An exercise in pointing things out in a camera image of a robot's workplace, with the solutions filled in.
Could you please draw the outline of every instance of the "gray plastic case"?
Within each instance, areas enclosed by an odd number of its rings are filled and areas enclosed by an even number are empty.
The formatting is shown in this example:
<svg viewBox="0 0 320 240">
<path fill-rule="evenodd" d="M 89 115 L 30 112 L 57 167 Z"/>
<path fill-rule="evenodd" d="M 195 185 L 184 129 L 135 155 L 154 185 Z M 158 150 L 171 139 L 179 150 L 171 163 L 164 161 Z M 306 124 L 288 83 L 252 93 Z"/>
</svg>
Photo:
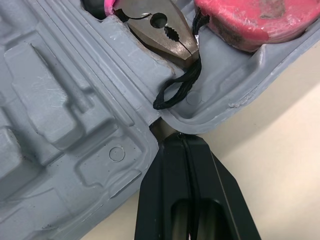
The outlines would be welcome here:
<svg viewBox="0 0 320 240">
<path fill-rule="evenodd" d="M 177 5 L 191 23 L 193 1 Z M 315 44 L 319 28 L 253 55 L 202 29 L 199 80 L 156 111 L 161 84 L 183 71 L 115 16 L 98 21 L 80 0 L 0 0 L 0 240 L 80 239 L 139 189 L 158 151 L 150 124 L 213 129 Z"/>
</svg>

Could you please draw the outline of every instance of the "molded plastic compartment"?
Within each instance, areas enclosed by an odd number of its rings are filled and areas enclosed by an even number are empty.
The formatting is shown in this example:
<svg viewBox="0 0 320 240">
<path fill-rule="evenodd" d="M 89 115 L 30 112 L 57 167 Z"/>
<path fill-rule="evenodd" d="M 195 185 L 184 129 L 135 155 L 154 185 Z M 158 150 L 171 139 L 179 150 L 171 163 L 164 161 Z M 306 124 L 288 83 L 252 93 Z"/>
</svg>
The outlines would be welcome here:
<svg viewBox="0 0 320 240">
<path fill-rule="evenodd" d="M 177 4 L 191 23 L 193 2 Z M 183 71 L 115 16 L 95 19 L 80 0 L 0 0 L 0 239 L 80 239 L 139 189 L 158 151 L 150 124 L 213 129 L 316 43 L 319 28 L 255 54 L 203 28 L 199 80 L 156 111 L 160 86 Z"/>
</svg>

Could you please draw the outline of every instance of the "circular indent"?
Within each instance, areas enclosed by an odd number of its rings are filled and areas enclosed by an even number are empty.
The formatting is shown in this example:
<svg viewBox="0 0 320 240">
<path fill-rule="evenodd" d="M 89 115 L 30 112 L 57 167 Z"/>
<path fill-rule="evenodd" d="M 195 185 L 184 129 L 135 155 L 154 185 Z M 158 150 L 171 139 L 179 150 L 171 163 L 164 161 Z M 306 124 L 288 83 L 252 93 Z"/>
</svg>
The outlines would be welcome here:
<svg viewBox="0 0 320 240">
<path fill-rule="evenodd" d="M 168 18 L 163 13 L 155 13 L 150 19 L 150 24 L 155 29 L 162 29 L 167 24 Z"/>
<path fill-rule="evenodd" d="M 199 105 L 199 103 L 201 103 L 201 100 L 202 100 L 201 95 L 197 91 L 191 91 L 186 96 L 187 103 L 192 106 Z"/>
<path fill-rule="evenodd" d="M 125 155 L 126 155 L 125 150 L 120 145 L 111 148 L 109 152 L 109 157 L 114 162 L 120 162 L 125 158 Z"/>
</svg>

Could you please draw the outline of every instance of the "pliers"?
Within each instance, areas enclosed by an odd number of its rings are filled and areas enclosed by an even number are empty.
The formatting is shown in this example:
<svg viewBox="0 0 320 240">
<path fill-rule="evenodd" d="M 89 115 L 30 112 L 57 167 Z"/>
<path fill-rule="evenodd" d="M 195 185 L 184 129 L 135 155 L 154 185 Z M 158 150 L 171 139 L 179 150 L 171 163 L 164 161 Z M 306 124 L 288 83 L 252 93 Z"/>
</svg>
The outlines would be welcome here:
<svg viewBox="0 0 320 240">
<path fill-rule="evenodd" d="M 188 23 L 171 0 L 117 0 L 114 14 L 151 51 L 182 68 L 199 58 L 199 47 Z"/>
</svg>

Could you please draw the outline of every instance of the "black plastic piece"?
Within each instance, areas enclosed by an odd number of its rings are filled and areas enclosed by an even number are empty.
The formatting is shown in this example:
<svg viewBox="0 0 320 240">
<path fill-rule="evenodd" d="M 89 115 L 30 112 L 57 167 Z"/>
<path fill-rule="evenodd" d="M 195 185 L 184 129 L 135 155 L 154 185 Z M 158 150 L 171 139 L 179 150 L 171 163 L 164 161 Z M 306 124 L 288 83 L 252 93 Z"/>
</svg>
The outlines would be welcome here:
<svg viewBox="0 0 320 240">
<path fill-rule="evenodd" d="M 234 177 L 200 137 L 174 133 L 140 188 L 135 240 L 260 240 Z"/>
<path fill-rule="evenodd" d="M 96 19 L 103 20 L 105 14 L 105 0 L 81 0 L 84 9 Z"/>
</svg>

